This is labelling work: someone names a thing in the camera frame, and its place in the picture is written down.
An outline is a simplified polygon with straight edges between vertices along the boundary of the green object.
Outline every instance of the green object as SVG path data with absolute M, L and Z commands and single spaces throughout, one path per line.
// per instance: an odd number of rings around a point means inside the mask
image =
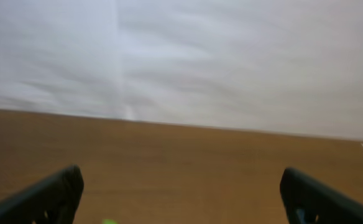
M 118 223 L 115 222 L 114 220 L 105 219 L 103 220 L 103 224 L 118 224 Z

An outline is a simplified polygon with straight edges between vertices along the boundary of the white wall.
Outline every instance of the white wall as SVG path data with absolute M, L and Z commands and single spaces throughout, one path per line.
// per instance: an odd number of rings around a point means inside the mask
M 363 1 L 0 0 L 0 108 L 363 138 Z

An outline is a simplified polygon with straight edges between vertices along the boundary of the wooden table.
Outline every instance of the wooden table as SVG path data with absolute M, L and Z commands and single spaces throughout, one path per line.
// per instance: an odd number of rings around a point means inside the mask
M 286 166 L 363 203 L 358 141 L 0 110 L 0 199 L 69 164 L 75 223 L 287 223 Z

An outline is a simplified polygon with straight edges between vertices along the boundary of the wooden surface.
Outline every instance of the wooden surface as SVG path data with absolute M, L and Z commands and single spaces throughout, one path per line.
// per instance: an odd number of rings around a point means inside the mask
M 363 203 L 359 142 L 0 111 L 0 199 L 69 164 L 75 223 L 287 223 L 286 166 Z

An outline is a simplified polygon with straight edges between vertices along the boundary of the white backdrop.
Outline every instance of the white backdrop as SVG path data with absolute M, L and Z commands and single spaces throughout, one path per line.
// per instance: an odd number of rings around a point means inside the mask
M 363 1 L 0 0 L 0 108 L 363 138 Z

